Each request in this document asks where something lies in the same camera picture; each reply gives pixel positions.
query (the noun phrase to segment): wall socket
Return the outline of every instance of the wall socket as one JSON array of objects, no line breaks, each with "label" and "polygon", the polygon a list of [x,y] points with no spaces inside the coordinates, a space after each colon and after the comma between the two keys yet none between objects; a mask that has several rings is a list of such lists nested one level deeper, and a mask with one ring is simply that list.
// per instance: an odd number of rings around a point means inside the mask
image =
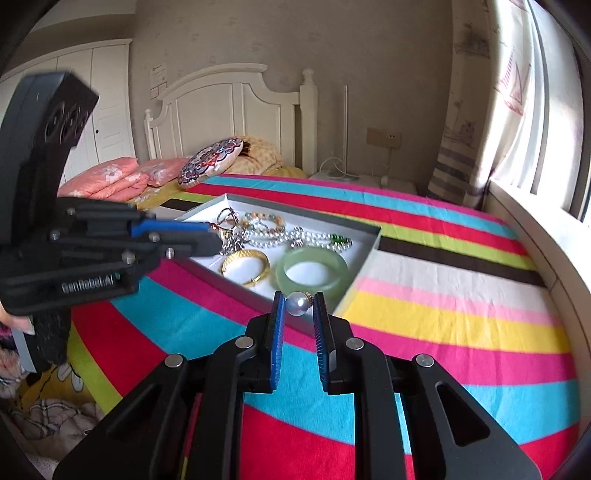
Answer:
[{"label": "wall socket", "polygon": [[382,148],[392,148],[400,150],[402,133],[393,132],[383,128],[368,128],[365,142],[368,145],[374,145]]}]

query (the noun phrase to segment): round patterned cushion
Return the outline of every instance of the round patterned cushion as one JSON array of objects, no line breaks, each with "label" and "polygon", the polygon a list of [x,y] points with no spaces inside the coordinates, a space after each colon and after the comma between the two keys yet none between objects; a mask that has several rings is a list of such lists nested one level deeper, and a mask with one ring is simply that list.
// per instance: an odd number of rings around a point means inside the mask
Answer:
[{"label": "round patterned cushion", "polygon": [[189,158],[178,175],[178,184],[188,189],[209,177],[219,175],[234,163],[244,142],[237,137],[225,138],[206,147]]}]

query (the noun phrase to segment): patterned curtain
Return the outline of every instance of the patterned curtain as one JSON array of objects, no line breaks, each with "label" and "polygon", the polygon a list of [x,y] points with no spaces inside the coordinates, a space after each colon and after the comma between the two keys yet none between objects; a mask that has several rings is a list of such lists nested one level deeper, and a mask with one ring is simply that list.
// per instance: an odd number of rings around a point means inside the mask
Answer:
[{"label": "patterned curtain", "polygon": [[480,206],[534,96],[535,25],[527,0],[452,0],[452,81],[427,196]]}]

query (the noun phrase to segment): striped bedspread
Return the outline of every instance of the striped bedspread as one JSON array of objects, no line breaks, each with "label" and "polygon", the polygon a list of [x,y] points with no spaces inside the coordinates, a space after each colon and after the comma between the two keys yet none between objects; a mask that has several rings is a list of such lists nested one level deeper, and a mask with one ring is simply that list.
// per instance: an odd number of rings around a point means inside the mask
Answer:
[{"label": "striped bedspread", "polygon": [[[545,478],[556,470],[577,439],[578,383],[550,296],[506,225],[415,196],[269,177],[214,177],[165,206],[187,210],[224,193],[381,226],[336,313],[387,354],[433,355]],[[69,355],[108,411],[168,353],[212,353],[258,314],[163,262],[139,294],[74,310]],[[245,403],[242,478],[353,478],[353,399],[323,393],[312,338],[286,329],[278,390]],[[405,451],[412,471],[407,439]]]}]

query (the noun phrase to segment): headboard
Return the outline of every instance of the headboard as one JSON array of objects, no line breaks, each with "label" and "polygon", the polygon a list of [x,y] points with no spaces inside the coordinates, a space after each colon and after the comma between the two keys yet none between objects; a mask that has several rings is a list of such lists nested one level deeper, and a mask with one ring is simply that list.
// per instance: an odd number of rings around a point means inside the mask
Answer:
[{"label": "headboard", "polygon": [[[145,111],[150,158],[190,156],[233,135],[261,137],[277,147],[285,165],[316,172],[318,91],[312,69],[299,92],[272,92],[262,78],[267,65],[226,63],[190,73],[158,96],[162,111]],[[296,106],[300,114],[296,115]],[[296,158],[301,132],[301,158]]]}]

